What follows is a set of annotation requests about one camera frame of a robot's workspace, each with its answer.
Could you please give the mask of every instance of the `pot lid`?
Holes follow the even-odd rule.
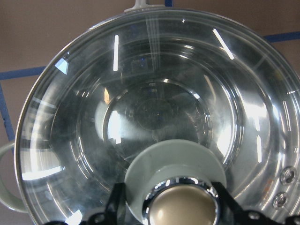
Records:
[[[134,158],[164,140],[208,148],[246,209],[300,212],[300,81],[224,17],[155,8],[104,21],[47,66],[22,112],[21,192],[34,221],[78,224],[105,207]],[[128,211],[126,224],[139,224]]]

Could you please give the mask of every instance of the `transparent lid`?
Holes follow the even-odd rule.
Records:
[[[102,210],[132,160],[186,139],[223,164],[245,209],[300,212],[300,81],[244,26],[213,14],[143,10],[102,22],[63,49],[24,106],[16,143],[34,221],[78,224]],[[139,224],[130,212],[126,224]]]

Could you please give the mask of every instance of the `metal pot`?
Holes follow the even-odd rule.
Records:
[[[26,100],[15,141],[25,208],[36,224],[78,224],[141,152],[183,139],[209,149],[243,208],[283,222],[300,213],[299,89],[271,45],[224,17],[154,7],[101,22]],[[125,221],[141,222],[130,210]]]

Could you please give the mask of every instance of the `blue tape strip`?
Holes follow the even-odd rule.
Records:
[[[270,43],[300,39],[300,31],[264,36]]]
[[[0,80],[40,75],[44,69],[45,69],[45,67],[35,67],[35,68],[29,68],[29,69],[20,69],[20,70],[14,70],[14,71],[1,72]]]
[[[165,0],[166,7],[173,7],[173,0]]]
[[[8,108],[6,106],[1,83],[0,83],[0,112],[4,121],[4,127],[7,133],[8,140],[12,141],[15,139],[15,133],[8,114]]]

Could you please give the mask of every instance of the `white handle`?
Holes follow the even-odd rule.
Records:
[[[132,8],[128,8],[124,10],[124,12],[129,12],[141,8],[150,8],[150,7],[164,7],[164,5],[149,5],[147,4],[147,0],[135,0],[135,5]]]
[[[0,148],[0,161],[4,154],[15,146],[14,142],[10,142]],[[4,185],[0,177],[0,202],[11,210],[27,213],[27,209],[22,199],[14,196]]]

